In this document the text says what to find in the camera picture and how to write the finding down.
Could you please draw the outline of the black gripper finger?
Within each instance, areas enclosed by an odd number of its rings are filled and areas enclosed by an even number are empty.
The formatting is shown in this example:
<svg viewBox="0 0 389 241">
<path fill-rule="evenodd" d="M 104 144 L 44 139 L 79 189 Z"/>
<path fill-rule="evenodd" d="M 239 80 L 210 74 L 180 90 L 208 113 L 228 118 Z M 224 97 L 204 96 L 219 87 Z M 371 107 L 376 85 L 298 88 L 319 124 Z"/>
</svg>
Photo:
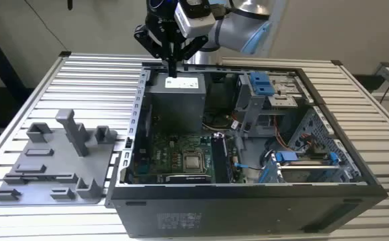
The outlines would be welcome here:
<svg viewBox="0 0 389 241">
<path fill-rule="evenodd" d="M 184 36 L 176 38 L 174 42 L 174 77 L 178 76 L 178 64 L 183 60 L 188 60 L 195 53 L 202 49 L 202 47 L 208 42 L 207 35 L 195 37 L 188 45 L 182 47 L 183 43 L 187 41 Z"/>
<path fill-rule="evenodd" d="M 135 39 L 155 58 L 168 64 L 168 75 L 174 77 L 174 55 L 171 42 L 163 24 L 140 25 L 135 30 Z"/>
</svg>

